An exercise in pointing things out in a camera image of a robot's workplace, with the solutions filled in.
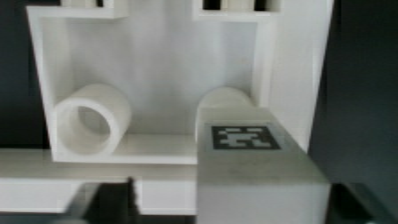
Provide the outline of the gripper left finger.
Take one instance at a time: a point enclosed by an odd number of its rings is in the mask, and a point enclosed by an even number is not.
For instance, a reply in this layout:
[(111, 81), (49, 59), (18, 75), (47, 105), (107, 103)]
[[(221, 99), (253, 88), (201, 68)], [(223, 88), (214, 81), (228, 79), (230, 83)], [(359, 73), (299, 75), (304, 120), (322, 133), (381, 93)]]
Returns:
[(75, 194), (61, 224), (141, 224), (136, 181), (86, 183)]

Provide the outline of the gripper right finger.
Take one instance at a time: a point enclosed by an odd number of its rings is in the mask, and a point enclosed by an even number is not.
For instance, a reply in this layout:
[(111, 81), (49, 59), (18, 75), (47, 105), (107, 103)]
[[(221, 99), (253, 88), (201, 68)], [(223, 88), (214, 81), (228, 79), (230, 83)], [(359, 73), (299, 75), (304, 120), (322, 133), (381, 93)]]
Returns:
[(326, 224), (398, 224), (398, 219), (361, 183), (333, 185)]

